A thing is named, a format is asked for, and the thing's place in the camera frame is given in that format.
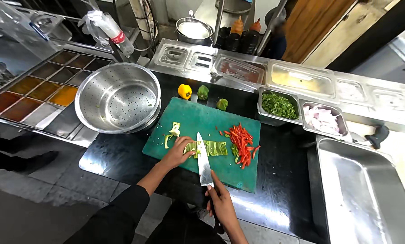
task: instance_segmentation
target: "red squeeze bottle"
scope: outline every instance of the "red squeeze bottle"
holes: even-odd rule
[[[261,24],[260,24],[260,19],[257,20],[257,22],[253,23],[250,27],[249,27],[250,31],[258,31],[260,32],[261,30]]]

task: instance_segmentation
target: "yellow bell pepper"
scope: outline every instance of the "yellow bell pepper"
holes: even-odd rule
[[[192,95],[192,88],[190,88],[189,85],[181,84],[178,87],[178,95],[186,100],[189,100],[190,95]]]

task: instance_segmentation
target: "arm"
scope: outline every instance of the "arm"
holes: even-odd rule
[[[174,146],[142,180],[123,191],[109,206],[100,209],[65,244],[131,243],[149,197],[163,177],[194,154],[183,155],[184,147],[190,142],[193,142],[190,137],[178,137]]]
[[[213,199],[216,215],[224,226],[225,232],[230,238],[231,243],[248,244],[246,236],[244,236],[242,228],[238,223],[229,191],[225,188],[213,170],[211,171],[211,176],[213,177],[213,182],[216,189],[208,186],[205,196],[210,194],[210,197]],[[210,212],[210,216],[213,216],[210,201],[207,203],[207,210]]]
[[[173,168],[184,163],[187,158],[194,155],[195,152],[188,152],[183,155],[184,148],[187,144],[194,142],[189,136],[178,137],[175,140],[174,146],[168,151],[168,153],[158,162],[151,171],[138,182],[145,188],[148,194],[151,196],[155,189],[159,186],[163,177]]]

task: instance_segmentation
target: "wooden door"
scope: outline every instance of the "wooden door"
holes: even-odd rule
[[[377,8],[373,2],[356,4],[343,21],[310,53],[303,64],[326,68],[334,61],[385,14],[384,9]]]
[[[285,24],[285,61],[302,63],[356,0],[298,0]]]

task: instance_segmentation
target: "black sleeve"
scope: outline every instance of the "black sleeve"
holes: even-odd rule
[[[94,214],[64,244],[129,244],[149,203],[145,188],[134,185],[123,191],[109,206]]]

